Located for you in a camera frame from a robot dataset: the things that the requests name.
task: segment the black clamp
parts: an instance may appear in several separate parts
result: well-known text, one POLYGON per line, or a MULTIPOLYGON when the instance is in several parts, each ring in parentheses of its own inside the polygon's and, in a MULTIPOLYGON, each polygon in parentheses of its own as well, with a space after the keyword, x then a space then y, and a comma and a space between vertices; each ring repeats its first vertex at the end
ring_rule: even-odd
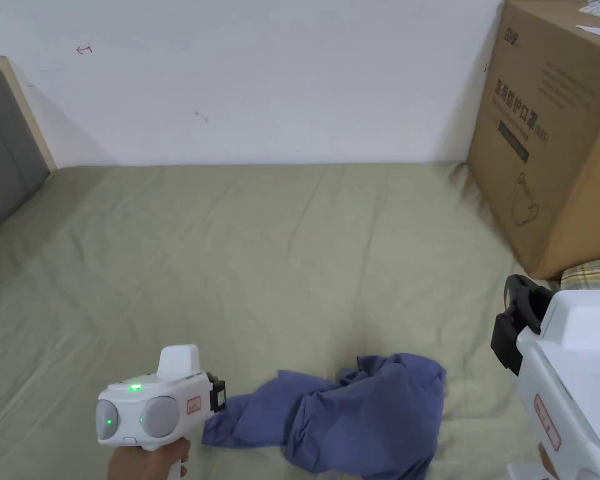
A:
POLYGON ((523 275, 510 275, 504 288, 505 311, 496 316, 491 336, 491 349, 501 364, 516 376, 520 372, 522 354, 516 340, 524 327, 540 335, 540 324, 554 296, 549 289, 533 283, 523 275))
POLYGON ((211 411, 218 412, 226 407, 226 391, 224 388, 224 380, 214 377, 211 373, 207 372, 206 377, 209 378, 213 388, 209 392, 209 400, 211 403, 211 411))

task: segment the wooden bed frame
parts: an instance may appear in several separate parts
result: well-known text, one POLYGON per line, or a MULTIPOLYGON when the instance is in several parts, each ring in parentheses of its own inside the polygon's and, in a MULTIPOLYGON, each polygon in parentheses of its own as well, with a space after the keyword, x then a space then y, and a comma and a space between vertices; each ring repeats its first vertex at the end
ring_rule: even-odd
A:
POLYGON ((18 82, 18 79, 13 71, 11 63, 6 56, 0 56, 0 70, 4 74, 7 82, 9 83, 9 87, 11 87, 11 91, 13 92, 13 96, 16 99, 17 105, 22 111, 24 115, 25 121, 27 122, 27 126, 31 133, 33 134, 33 138, 36 140, 37 146, 42 154, 42 158, 44 158, 44 162, 49 167, 50 171, 55 170, 56 163, 54 162, 53 157, 51 156, 51 151, 49 150, 49 146, 46 145, 46 141, 44 140, 44 136, 38 124, 36 122, 36 118, 29 107, 27 99, 25 98, 24 91, 21 85, 18 82))

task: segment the red mark on wall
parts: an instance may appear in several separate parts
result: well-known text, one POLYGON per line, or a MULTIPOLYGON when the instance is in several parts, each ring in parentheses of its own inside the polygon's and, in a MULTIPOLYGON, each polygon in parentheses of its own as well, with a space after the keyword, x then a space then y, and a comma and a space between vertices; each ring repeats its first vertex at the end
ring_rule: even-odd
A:
POLYGON ((93 50, 91 50, 91 46, 89 44, 87 44, 87 46, 83 49, 81 49, 80 47, 78 47, 76 49, 76 51, 80 54, 80 55, 84 55, 83 51, 88 50, 89 52, 93 53, 93 50))

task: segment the cardboard box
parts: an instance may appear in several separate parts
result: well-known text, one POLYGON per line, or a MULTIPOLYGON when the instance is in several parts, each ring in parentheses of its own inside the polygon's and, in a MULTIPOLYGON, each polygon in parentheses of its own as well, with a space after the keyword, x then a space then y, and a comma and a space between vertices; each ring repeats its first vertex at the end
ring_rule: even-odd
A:
POLYGON ((511 1, 468 163, 526 272, 600 258, 600 28, 584 1, 511 1))

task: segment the sticker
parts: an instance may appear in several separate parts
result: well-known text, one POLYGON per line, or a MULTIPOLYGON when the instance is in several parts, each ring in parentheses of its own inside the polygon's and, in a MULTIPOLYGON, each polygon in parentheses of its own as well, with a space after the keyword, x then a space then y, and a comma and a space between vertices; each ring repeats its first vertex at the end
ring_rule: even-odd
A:
POLYGON ((524 148, 522 142, 517 139, 513 132, 502 121, 497 125, 497 131, 511 145, 511 148, 520 157, 520 160, 526 163, 529 160, 529 151, 524 148))
POLYGON ((600 1, 584 6, 578 11, 582 11, 583 14, 589 14, 593 15, 594 17, 600 17, 600 1))
POLYGON ((534 408, 536 409, 538 418, 542 422, 544 431, 546 431, 546 434, 549 437, 551 445, 554 447, 554 450, 558 452, 558 449, 563 444, 563 439, 560 438, 560 434, 558 433, 558 430, 556 430, 554 422, 551 420, 551 417, 549 417, 549 412, 546 411, 540 395, 536 395, 536 398, 534 399, 534 408))
POLYGON ((202 408, 202 402, 200 397, 194 397, 187 402, 187 415, 191 415, 194 411, 198 411, 202 408))

